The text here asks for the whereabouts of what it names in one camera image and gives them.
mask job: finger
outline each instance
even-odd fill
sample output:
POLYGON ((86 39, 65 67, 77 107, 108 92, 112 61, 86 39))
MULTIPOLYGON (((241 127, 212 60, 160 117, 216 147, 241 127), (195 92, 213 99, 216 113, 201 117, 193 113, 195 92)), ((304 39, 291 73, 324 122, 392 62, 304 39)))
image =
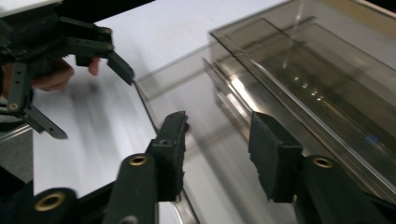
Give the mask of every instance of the finger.
POLYGON ((32 79, 32 86, 39 89, 53 89, 58 85, 67 84, 74 74, 73 68, 64 60, 54 62, 54 71, 46 76, 35 77, 32 79))
POLYGON ((66 85, 67 85, 67 82, 63 82, 63 83, 60 83, 55 86, 51 86, 51 87, 47 87, 47 88, 43 88, 43 89, 40 88, 40 90, 42 90, 42 91, 62 91, 62 90, 64 90, 66 85))
POLYGON ((99 73, 99 62, 100 58, 92 58, 90 66, 88 67, 88 71, 94 76, 97 76, 99 73))

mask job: metal screw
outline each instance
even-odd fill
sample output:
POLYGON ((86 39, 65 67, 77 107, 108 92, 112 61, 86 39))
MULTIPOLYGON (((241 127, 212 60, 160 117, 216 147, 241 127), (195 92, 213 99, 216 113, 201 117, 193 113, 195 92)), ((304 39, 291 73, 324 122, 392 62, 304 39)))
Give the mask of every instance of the metal screw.
POLYGON ((129 164, 132 166, 138 166, 138 165, 143 165, 148 161, 147 157, 144 156, 138 156, 134 157, 129 161, 129 164))
POLYGON ((19 106, 17 105, 17 104, 10 104, 9 106, 8 106, 11 110, 17 110, 18 108, 19 108, 19 106))
POLYGON ((42 198, 35 204, 35 210, 39 212, 49 211, 58 207, 66 198, 63 192, 55 192, 42 198))
POLYGON ((314 164, 321 168, 326 168, 326 169, 332 168, 332 162, 324 158, 315 158, 314 164))

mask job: robotic arm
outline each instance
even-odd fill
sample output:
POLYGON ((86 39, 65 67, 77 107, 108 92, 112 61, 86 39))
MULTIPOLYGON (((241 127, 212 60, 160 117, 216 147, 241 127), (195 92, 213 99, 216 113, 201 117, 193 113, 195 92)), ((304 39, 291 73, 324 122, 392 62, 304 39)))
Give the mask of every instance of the robotic arm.
POLYGON ((57 6, 59 3, 0 18, 0 64, 14 64, 7 111, 39 133, 65 139, 67 134, 33 106, 33 77, 48 74, 54 59, 70 54, 76 55, 78 66, 88 66, 93 57, 107 59, 107 65, 129 85, 134 71, 114 51, 109 28, 60 17, 57 6))

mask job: human hand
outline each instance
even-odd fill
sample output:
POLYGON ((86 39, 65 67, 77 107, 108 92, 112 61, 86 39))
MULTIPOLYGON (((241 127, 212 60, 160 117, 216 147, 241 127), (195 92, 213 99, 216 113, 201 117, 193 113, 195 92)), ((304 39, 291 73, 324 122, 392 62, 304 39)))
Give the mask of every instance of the human hand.
MULTIPOLYGON (((99 72, 99 58, 93 58, 88 67, 88 71, 97 76, 99 72)), ((3 70, 3 89, 2 96, 8 98, 10 88, 12 64, 2 66, 3 70)), ((71 76, 74 75, 74 69, 63 59, 58 59, 53 62, 53 72, 41 77, 34 77, 32 79, 32 87, 39 88, 43 91, 61 91, 67 85, 71 76)))

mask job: black metal bracket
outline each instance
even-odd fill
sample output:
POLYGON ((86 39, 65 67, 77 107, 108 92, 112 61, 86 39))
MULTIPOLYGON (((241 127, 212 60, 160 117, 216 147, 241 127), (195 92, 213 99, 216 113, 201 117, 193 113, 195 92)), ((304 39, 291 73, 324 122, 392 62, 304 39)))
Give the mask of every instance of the black metal bracket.
POLYGON ((174 202, 183 188, 186 121, 184 111, 167 116, 146 153, 122 161, 114 182, 80 199, 71 189, 48 189, 12 223, 158 223, 158 202, 174 202))
POLYGON ((106 27, 59 17, 57 4, 35 8, 0 19, 0 64, 13 63, 7 110, 33 129, 55 138, 67 134, 31 102, 33 77, 51 72, 52 62, 76 55, 78 66, 88 66, 92 58, 107 59, 107 65, 127 84, 134 71, 115 51, 112 31, 106 27))
POLYGON ((299 223, 395 223, 395 204, 364 193, 336 161, 304 157, 268 115, 252 113, 248 150, 268 199, 293 203, 299 223))

